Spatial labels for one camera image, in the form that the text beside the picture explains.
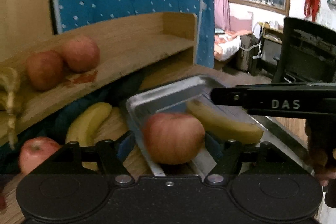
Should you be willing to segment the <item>person right hand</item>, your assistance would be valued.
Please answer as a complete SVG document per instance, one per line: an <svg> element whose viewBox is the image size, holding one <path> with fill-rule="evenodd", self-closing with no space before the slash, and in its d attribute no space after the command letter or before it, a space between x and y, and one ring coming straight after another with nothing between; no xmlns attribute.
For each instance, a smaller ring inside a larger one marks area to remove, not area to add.
<svg viewBox="0 0 336 224"><path fill-rule="evenodd" d="M315 178L321 186L335 179L335 165L326 167L335 149L335 121L331 118L307 119L305 122L308 154Z"/></svg>

